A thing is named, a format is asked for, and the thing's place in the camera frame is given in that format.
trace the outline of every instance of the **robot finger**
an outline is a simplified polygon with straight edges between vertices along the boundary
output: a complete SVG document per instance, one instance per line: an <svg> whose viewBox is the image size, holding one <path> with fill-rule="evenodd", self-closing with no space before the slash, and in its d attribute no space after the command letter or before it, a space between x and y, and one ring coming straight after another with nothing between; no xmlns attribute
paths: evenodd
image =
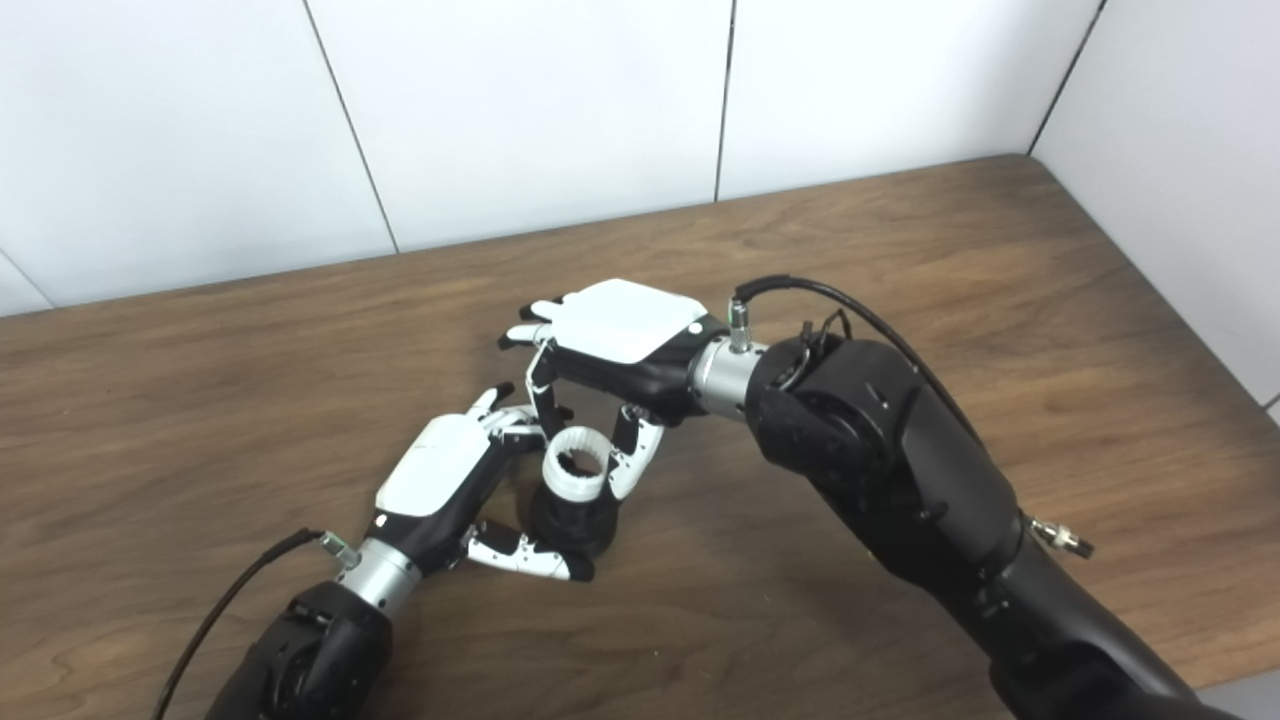
<svg viewBox="0 0 1280 720"><path fill-rule="evenodd" d="M467 533L466 553L468 560L481 565L539 578L586 583L595 577L595 566L590 560L561 553L520 530L497 523L480 523Z"/></svg>
<svg viewBox="0 0 1280 720"><path fill-rule="evenodd" d="M509 350L516 346L541 345L552 340L552 325L543 323L539 325L516 325L498 338L499 350Z"/></svg>
<svg viewBox="0 0 1280 720"><path fill-rule="evenodd" d="M480 393L471 407L466 411L466 416L472 420L480 420L498 406L499 402L511 397L516 392L515 383L498 383L492 388Z"/></svg>
<svg viewBox="0 0 1280 720"><path fill-rule="evenodd" d="M512 405L511 407L494 410L492 414L480 419L480 427L488 432L507 429L516 424L527 427L538 425L538 414L532 405Z"/></svg>
<svg viewBox="0 0 1280 720"><path fill-rule="evenodd" d="M561 310L562 300L563 296L552 301L539 300L536 302L525 305L524 307L520 309L520 319L552 322L556 319L556 315Z"/></svg>

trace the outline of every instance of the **white wall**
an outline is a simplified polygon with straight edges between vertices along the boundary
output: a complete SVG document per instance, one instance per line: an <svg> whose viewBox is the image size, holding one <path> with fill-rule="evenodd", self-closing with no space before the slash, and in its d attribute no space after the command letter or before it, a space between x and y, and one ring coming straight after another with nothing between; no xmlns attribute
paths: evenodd
<svg viewBox="0 0 1280 720"><path fill-rule="evenodd" d="M1249 392L1280 392L1280 4L1112 0L1039 158Z"/></svg>
<svg viewBox="0 0 1280 720"><path fill-rule="evenodd" d="M0 315L35 313L50 307L45 296L0 254Z"/></svg>
<svg viewBox="0 0 1280 720"><path fill-rule="evenodd" d="M1025 152L1097 0L739 0L721 199Z"/></svg>
<svg viewBox="0 0 1280 720"><path fill-rule="evenodd" d="M1096 1L739 0L721 195L1025 151ZM732 6L3 4L0 251L64 305L712 201Z"/></svg>
<svg viewBox="0 0 1280 720"><path fill-rule="evenodd" d="M392 252L298 0L0 6L0 249L58 305Z"/></svg>
<svg viewBox="0 0 1280 720"><path fill-rule="evenodd" d="M312 0L402 249L710 202L730 0Z"/></svg>

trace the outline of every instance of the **wood grain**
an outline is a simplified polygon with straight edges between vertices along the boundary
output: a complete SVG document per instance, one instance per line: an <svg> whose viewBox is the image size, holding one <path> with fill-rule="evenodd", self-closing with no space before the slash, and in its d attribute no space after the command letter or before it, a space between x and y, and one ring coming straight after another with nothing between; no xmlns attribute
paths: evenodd
<svg viewBox="0 0 1280 720"><path fill-rule="evenodd" d="M520 305L622 275L721 307L851 291L966 407L1080 582L1204 685L1280 666L1280 432L1036 163L998 158L0 320L0 716L142 716L265 546L353 536L431 416L518 378ZM758 334L828 310L753 306ZM567 392L598 427L611 404ZM522 462L485 514L515 521ZM197 656L200 717L291 597L271 566ZM590 585L466 566L397 625L369 717L1001 717L977 651L741 427L668 434Z"/></svg>

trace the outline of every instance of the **robotic hand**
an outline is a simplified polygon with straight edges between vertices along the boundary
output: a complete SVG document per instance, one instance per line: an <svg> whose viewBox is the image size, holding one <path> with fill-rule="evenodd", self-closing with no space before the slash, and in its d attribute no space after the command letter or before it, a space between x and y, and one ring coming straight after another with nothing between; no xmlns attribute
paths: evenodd
<svg viewBox="0 0 1280 720"><path fill-rule="evenodd" d="M586 561L502 525L472 524L507 460L547 443L532 407L497 407L513 391L509 383L490 388L466 413L426 425L379 488L358 551L333 533L320 538L340 564L337 578L289 602L250 647L206 717L356 716L390 659L396 611L425 577L463 557L531 575L590 579ZM552 407L545 415L559 413Z"/></svg>
<svg viewBox="0 0 1280 720"><path fill-rule="evenodd" d="M772 347L753 342L748 302L786 288L835 300L891 345L852 338L844 310L820 331L805 323ZM548 461L586 446L609 459L591 482L545 475L532 518L553 547L602 552L663 427L718 415L745 423L765 460L804 475L890 573L942 605L988 656L992 684L1019 720L1229 717L1199 705L1048 556L1046 546L1084 557L1093 548L1023 512L928 366L847 295L787 275L760 278L737 288L726 325L695 300L612 279L534 302L521 318L539 323L509 329L499 346L535 348L526 382ZM837 320L841 334L832 332ZM564 429L556 379L625 402L612 443L599 433L579 442L588 430Z"/></svg>

